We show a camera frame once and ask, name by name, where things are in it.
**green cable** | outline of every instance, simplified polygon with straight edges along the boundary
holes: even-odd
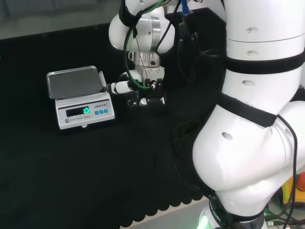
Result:
[[[153,10],[155,10],[156,8],[158,8],[159,6],[162,5],[162,3],[164,3],[166,0],[160,0],[157,4],[155,4],[151,9],[147,10],[145,13],[149,13]]]
[[[155,4],[155,5],[154,5],[153,7],[151,7],[149,10],[145,11],[143,14],[149,13],[149,12],[155,10],[156,8],[160,7],[160,6],[162,5],[162,3],[164,3],[165,1],[166,1],[166,0],[160,0],[157,4]],[[128,32],[127,32],[126,39],[125,39],[125,44],[124,44],[124,46],[125,46],[125,52],[126,52],[127,44],[128,44],[128,42],[129,42],[129,39],[130,39],[131,34],[132,34],[132,29],[130,28],[130,29],[128,30]],[[132,74],[130,73],[130,70],[129,70],[129,68],[128,68],[128,62],[127,62],[126,53],[125,53],[124,57],[125,57],[125,66],[126,66],[126,69],[127,69],[127,74],[128,74],[128,76],[129,76],[129,78],[131,79],[131,81],[132,81],[135,85],[137,85],[139,88],[144,89],[144,90],[149,90],[150,87],[146,87],[146,86],[143,86],[143,85],[139,84],[139,83],[132,77]]]

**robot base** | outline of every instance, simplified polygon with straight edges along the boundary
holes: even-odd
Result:
[[[219,229],[221,226],[216,222],[210,210],[209,202],[206,203],[203,211],[200,214],[199,225],[197,229]],[[264,222],[261,229],[267,229],[267,224]]]

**circular hole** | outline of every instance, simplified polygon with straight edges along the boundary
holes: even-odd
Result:
[[[244,80],[243,85],[247,86],[247,87],[254,87],[255,86],[255,82],[251,81],[251,80]]]
[[[292,136],[292,133],[291,133],[290,130],[288,130],[288,129],[285,129],[285,134],[286,134],[288,137],[293,137],[293,136]]]
[[[222,133],[222,136],[223,136],[225,139],[229,140],[229,141],[232,141],[232,140],[233,140],[232,135],[230,135],[230,134],[228,134],[228,133],[223,132],[223,133]]]

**electronic scale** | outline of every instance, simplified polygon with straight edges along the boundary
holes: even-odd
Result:
[[[104,75],[95,66],[51,72],[47,81],[61,130],[115,118]]]

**black strap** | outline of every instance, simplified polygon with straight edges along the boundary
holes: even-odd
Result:
[[[276,74],[297,69],[305,61],[305,51],[297,56],[272,61],[241,61],[226,57],[226,68],[243,74]]]
[[[249,106],[223,93],[218,97],[218,105],[235,115],[263,127],[272,126],[277,119],[277,116],[274,114]]]
[[[134,27],[141,18],[138,15],[134,16],[129,12],[128,8],[125,5],[125,0],[122,0],[119,11],[119,17],[121,22],[130,28]]]
[[[221,225],[222,223],[233,225],[234,223],[245,222],[245,221],[252,221],[257,218],[260,218],[261,215],[264,215],[264,210],[257,215],[254,216],[238,216],[235,214],[228,213],[225,208],[223,207],[222,203],[220,202],[219,198],[211,197],[209,202],[210,211],[213,215],[215,221]]]

